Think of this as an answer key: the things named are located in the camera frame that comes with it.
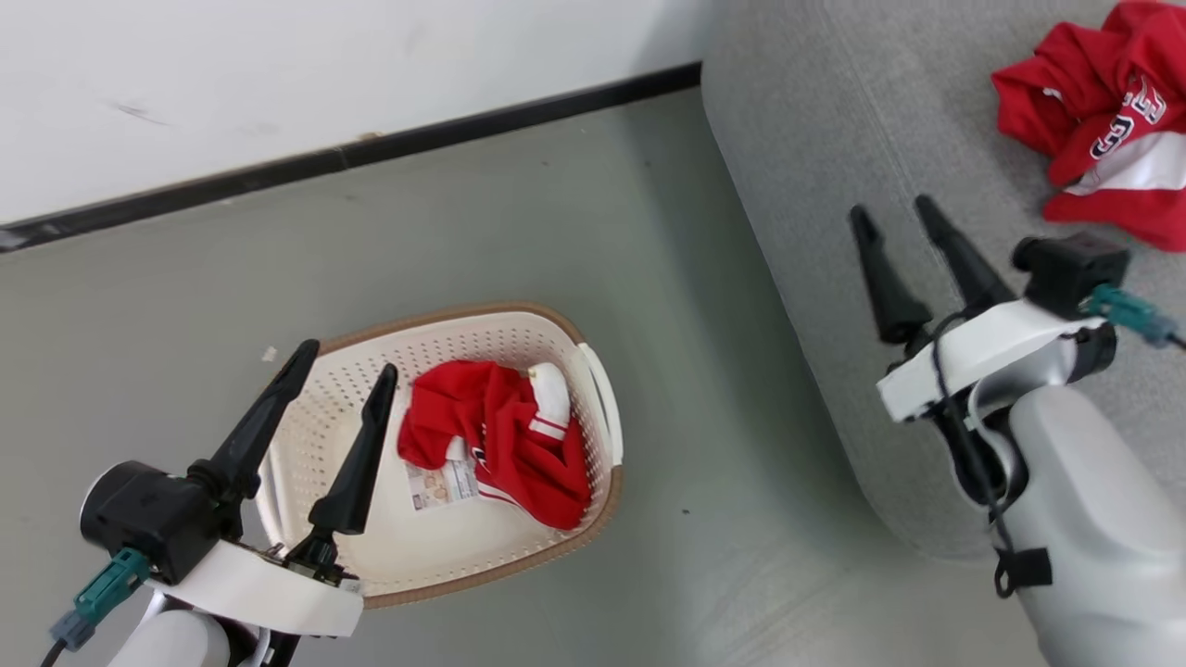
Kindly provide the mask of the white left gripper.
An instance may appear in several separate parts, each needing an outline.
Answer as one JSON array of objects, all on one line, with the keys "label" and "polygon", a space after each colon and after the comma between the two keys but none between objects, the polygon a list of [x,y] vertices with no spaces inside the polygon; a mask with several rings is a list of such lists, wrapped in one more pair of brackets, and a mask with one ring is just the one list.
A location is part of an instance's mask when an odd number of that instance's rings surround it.
[{"label": "white left gripper", "polygon": [[[296,347],[211,459],[190,465],[190,479],[211,498],[221,539],[243,535],[241,504],[259,493],[259,465],[319,351],[318,339]],[[361,407],[359,433],[334,482],[310,510],[310,535],[287,554],[289,566],[334,566],[334,536],[365,532],[397,381],[397,367],[385,363]],[[215,545],[179,584],[149,580],[148,586],[210,615],[289,635],[351,637],[364,612],[359,587],[334,587],[227,541]]]}]

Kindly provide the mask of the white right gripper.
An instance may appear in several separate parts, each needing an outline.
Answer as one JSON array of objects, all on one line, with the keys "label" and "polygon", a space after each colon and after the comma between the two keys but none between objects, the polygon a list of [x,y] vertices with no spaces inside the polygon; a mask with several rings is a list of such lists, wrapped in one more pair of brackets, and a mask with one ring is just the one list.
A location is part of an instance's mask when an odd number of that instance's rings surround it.
[{"label": "white right gripper", "polygon": [[[930,195],[916,198],[916,215],[927,241],[946,261],[965,311],[986,312],[937,333],[937,339],[914,358],[876,381],[876,390],[894,423],[918,418],[940,401],[940,375],[948,393],[954,395],[1063,336],[1105,325],[1101,317],[1063,320],[1028,300],[1014,301],[1016,293]],[[923,345],[927,323],[932,320],[930,309],[903,282],[885,252],[882,231],[863,207],[852,207],[852,236],[878,339],[890,347]]]}]

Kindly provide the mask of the red garment with white sleeves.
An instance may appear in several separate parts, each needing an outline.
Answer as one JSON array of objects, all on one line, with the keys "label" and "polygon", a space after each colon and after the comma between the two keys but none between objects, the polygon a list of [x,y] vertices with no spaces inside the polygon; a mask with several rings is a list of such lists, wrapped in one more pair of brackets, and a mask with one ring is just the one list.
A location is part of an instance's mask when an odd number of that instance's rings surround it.
[{"label": "red garment with white sleeves", "polygon": [[473,465],[477,490],[527,512],[542,526],[576,529],[592,502],[584,436],[559,366],[528,369],[454,358],[412,383],[397,453],[436,472]]}]

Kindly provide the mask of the red jersey with number print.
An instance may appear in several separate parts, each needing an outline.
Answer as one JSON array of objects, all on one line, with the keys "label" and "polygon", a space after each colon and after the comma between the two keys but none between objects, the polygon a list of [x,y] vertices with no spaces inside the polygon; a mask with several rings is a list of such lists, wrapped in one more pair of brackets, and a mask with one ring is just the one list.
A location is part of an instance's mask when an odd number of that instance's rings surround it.
[{"label": "red jersey with number print", "polygon": [[1186,6],[1123,0],[991,74],[997,127],[1048,157],[1042,218],[1186,253]]}]

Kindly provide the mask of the grey fabric sofa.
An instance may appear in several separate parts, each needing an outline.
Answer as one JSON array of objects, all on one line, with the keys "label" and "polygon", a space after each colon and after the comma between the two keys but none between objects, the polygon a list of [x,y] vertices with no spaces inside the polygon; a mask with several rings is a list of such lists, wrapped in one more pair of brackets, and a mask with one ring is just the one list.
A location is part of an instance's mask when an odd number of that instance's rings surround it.
[{"label": "grey fabric sofa", "polygon": [[899,540],[991,561],[931,423],[893,423],[849,211],[884,231],[937,318],[962,298],[916,216],[931,195],[1010,282],[1010,255],[1051,224],[1045,157],[997,131],[991,72],[1056,24],[1099,26],[1116,0],[728,0],[703,61],[707,117],[863,497]]}]

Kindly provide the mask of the white printed label sticker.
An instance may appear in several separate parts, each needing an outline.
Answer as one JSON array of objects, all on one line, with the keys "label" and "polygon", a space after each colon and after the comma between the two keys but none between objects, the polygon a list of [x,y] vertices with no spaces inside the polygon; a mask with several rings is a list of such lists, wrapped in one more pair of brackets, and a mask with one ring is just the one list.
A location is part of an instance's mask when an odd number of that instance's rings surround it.
[{"label": "white printed label sticker", "polygon": [[439,510],[468,498],[480,497],[473,460],[446,460],[427,470],[404,463],[412,507],[415,512]]}]

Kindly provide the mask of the cream perforated laundry basket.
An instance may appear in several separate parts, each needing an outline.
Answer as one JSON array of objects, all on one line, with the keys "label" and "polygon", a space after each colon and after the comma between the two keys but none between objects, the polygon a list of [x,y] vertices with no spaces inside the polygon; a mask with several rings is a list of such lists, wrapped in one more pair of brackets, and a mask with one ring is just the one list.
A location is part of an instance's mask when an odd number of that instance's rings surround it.
[{"label": "cream perforated laundry basket", "polygon": [[[563,371],[592,485],[578,529],[550,529],[499,498],[414,510],[404,460],[395,450],[398,423],[410,404],[412,380],[453,358],[495,360],[517,369],[550,362]],[[441,309],[323,341],[261,466],[256,510],[272,547],[293,547],[310,531],[310,508],[334,479],[361,426],[361,405],[385,363],[397,367],[397,401],[366,531],[337,541],[343,563],[361,578],[366,609],[423,602],[524,573],[584,547],[610,522],[623,493],[625,444],[601,358],[555,309],[500,301]]]}]

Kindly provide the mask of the black wall baseboard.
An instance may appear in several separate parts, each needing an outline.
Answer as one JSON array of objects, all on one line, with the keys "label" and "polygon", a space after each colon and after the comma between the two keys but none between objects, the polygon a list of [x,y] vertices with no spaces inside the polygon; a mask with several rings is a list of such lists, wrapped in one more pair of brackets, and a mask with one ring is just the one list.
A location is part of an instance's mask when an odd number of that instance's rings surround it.
[{"label": "black wall baseboard", "polygon": [[110,231],[144,220],[178,214],[189,208],[210,207],[296,182],[368,169],[400,157],[422,155],[449,146],[499,136],[506,132],[525,131],[606,108],[652,100],[664,94],[682,93],[700,85],[701,71],[702,64],[693,62],[470,117],[359,139],[302,155],[283,157],[250,169],[227,170],[216,176],[126,195],[93,207],[69,208],[32,220],[19,220],[13,224],[0,225],[0,255],[55,244],[87,233]]}]

